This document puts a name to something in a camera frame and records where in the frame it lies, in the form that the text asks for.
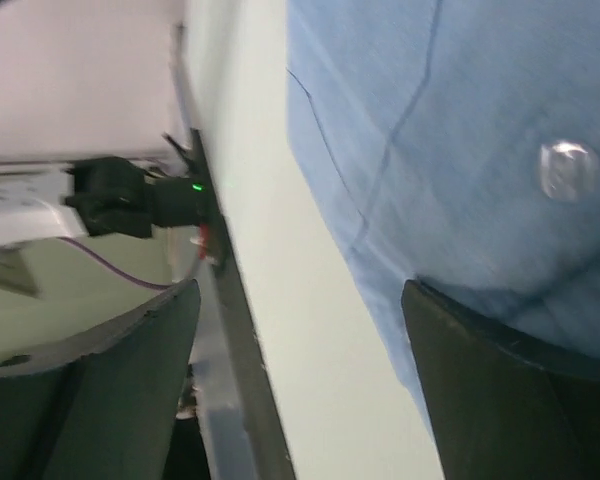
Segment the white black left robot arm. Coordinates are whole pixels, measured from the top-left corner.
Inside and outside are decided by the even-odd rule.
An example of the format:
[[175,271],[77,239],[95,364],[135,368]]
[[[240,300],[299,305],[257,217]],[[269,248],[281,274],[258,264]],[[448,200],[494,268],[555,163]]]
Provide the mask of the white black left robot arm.
[[202,177],[157,175],[119,157],[0,182],[0,247],[111,234],[148,239],[155,227],[209,220]]

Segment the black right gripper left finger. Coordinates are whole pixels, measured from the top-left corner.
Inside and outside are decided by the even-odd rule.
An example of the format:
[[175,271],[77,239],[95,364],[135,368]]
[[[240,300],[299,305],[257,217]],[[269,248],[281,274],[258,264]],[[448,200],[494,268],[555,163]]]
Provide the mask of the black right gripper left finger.
[[0,363],[0,479],[159,479],[201,304],[181,282]]

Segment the light blue long sleeve shirt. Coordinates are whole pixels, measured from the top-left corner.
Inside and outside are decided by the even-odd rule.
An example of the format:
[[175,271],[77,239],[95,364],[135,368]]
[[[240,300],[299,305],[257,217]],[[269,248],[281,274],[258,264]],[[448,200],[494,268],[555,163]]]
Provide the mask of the light blue long sleeve shirt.
[[600,359],[600,1],[291,1],[291,150],[425,405],[423,280]]

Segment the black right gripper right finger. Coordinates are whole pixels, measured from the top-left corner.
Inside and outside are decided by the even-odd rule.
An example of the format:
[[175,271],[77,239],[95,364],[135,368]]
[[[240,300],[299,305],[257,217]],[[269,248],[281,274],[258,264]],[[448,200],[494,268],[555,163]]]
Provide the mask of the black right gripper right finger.
[[447,479],[600,479],[600,360],[419,281],[402,308]]

